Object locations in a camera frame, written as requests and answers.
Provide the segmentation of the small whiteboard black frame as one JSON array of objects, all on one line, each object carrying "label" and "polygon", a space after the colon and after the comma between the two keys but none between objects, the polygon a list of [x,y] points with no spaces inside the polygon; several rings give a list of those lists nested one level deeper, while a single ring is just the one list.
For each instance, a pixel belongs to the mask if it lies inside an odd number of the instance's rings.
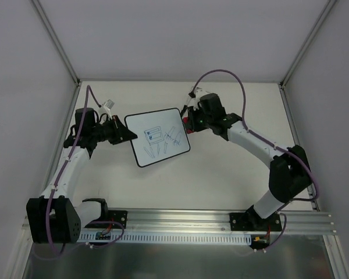
[{"label": "small whiteboard black frame", "polygon": [[131,147],[138,167],[147,167],[190,151],[177,108],[127,115],[126,127],[137,135]]}]

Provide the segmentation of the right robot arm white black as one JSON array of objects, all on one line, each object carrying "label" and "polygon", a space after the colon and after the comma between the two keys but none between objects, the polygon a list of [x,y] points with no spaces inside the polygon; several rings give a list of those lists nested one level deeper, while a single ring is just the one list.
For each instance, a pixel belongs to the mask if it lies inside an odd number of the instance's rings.
[{"label": "right robot arm white black", "polygon": [[215,93],[187,103],[180,115],[187,133],[210,129],[258,158],[269,169],[268,190],[258,202],[231,221],[232,230],[262,231],[279,209],[293,201],[313,183],[304,149],[298,145],[281,148],[246,127],[243,118],[227,113]]}]

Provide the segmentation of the red whiteboard eraser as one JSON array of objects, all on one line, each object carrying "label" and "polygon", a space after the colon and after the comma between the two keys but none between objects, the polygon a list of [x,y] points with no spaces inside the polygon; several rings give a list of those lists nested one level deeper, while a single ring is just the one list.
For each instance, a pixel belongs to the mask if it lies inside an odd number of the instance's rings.
[{"label": "red whiteboard eraser", "polygon": [[191,126],[191,121],[189,120],[188,117],[184,117],[183,118],[183,124],[184,124],[184,127],[185,127],[185,125]]}]

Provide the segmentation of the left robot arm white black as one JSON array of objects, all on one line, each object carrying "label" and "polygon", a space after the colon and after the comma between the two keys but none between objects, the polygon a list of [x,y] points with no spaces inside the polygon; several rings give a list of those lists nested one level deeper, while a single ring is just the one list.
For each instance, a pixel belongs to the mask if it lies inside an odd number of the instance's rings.
[{"label": "left robot arm white black", "polygon": [[77,109],[74,119],[53,178],[40,197],[29,199],[26,205],[36,244],[75,243],[82,228],[107,225],[111,217],[106,200],[87,198],[78,207],[73,206],[79,176],[100,142],[117,145],[138,137],[115,115],[99,123],[92,108]]}]

